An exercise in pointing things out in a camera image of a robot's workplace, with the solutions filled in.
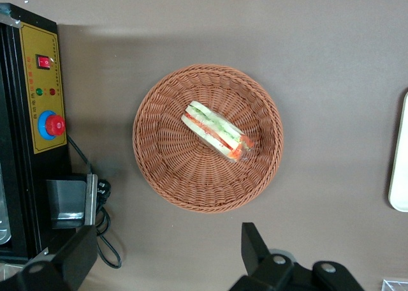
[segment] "black cable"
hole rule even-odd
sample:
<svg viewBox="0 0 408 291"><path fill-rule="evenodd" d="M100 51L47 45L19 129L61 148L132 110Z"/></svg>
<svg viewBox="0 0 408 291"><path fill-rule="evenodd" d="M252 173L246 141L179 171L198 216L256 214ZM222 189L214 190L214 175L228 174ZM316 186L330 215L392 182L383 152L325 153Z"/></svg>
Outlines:
<svg viewBox="0 0 408 291"><path fill-rule="evenodd" d="M80 150L80 148L77 146L77 144L74 142L74 140L72 140L70 136L67 135L67 139L70 142L70 144L74 147L76 152L79 154L79 156L82 158L82 160L85 162L85 164L88 166L89 173L93 174L92 165L86 158L85 154ZM96 236L100 238L105 243L105 245L112 251L112 253L116 257L117 264L112 263L105 257L105 254L102 252L102 249L99 246L99 243L97 242L98 255L99 257L101 257L102 261L109 265L111 268L119 269L120 267L122 267L122 259L117 250L105 238L105 234L108 232L110 228L110 215L103 206L106 204L106 201L108 200L109 196L110 196L110 183L104 179L100 179L98 181L98 194L96 196L96 216L101 214L102 218L100 222L95 225Z"/></svg>
<svg viewBox="0 0 408 291"><path fill-rule="evenodd" d="M85 164L89 168L89 173L93 174L94 171L93 171L92 165L89 162L89 160L86 158L86 156L83 154L81 149L77 146L77 144L74 142L74 140L72 140L72 138L70 136L66 135L66 137L67 137L68 141L70 142L70 144L74 147L74 149L76 150L78 155L82 158L82 160L85 162Z"/></svg>

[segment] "tomato slice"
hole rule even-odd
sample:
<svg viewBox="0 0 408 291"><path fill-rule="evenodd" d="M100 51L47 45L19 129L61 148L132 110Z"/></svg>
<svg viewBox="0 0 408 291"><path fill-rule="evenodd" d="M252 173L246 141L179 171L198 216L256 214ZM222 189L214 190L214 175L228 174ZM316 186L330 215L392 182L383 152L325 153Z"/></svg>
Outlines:
<svg viewBox="0 0 408 291"><path fill-rule="evenodd" d="M198 127L200 127L201 129L203 129L205 131L205 133L209 133L211 136L213 136L215 139L217 139L220 143L223 144L223 146L227 147L228 149L230 149L231 151L233 151L233 148L227 143L225 142L224 139L222 139L215 130L212 130L211 128L209 128L207 125L204 125L203 123L201 123L200 121L197 121L193 116L191 116L191 114L189 114L188 112L186 112L184 114L186 117L188 117L195 125L197 125Z"/></svg>

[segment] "screw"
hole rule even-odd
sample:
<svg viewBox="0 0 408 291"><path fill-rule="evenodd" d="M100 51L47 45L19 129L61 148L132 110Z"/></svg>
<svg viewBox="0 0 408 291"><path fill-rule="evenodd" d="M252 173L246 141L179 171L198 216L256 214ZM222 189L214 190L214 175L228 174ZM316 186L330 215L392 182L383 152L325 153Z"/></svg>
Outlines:
<svg viewBox="0 0 408 291"><path fill-rule="evenodd" d="M273 261L274 261L276 264L285 264L285 263L286 263L286 259L283 258L283 257L280 256L280 255L274 256Z"/></svg>
<svg viewBox="0 0 408 291"><path fill-rule="evenodd" d="M334 273L336 271L336 268L331 264L322 264L321 268L325 270L327 273Z"/></svg>

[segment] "plastic-wrapped sandwich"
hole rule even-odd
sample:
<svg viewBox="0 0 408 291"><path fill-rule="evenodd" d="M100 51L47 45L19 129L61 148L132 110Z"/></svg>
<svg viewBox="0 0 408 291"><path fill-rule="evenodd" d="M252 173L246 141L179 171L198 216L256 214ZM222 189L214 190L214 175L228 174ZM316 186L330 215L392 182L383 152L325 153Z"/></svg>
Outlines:
<svg viewBox="0 0 408 291"><path fill-rule="evenodd" d="M192 101L181 120L197 136L232 161L245 157L254 142L239 128L203 104Z"/></svg>

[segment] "brown woven basket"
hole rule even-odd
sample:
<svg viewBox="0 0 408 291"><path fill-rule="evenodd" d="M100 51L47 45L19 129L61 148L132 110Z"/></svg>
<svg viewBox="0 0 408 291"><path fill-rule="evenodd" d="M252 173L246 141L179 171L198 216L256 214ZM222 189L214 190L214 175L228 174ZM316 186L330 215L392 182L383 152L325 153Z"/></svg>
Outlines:
<svg viewBox="0 0 408 291"><path fill-rule="evenodd" d="M249 158L229 162L181 121L197 100L234 123L254 142ZM257 197L274 177L283 132L268 93L227 66L197 64L160 80L133 124L133 150L142 174L163 198L184 209L221 213Z"/></svg>

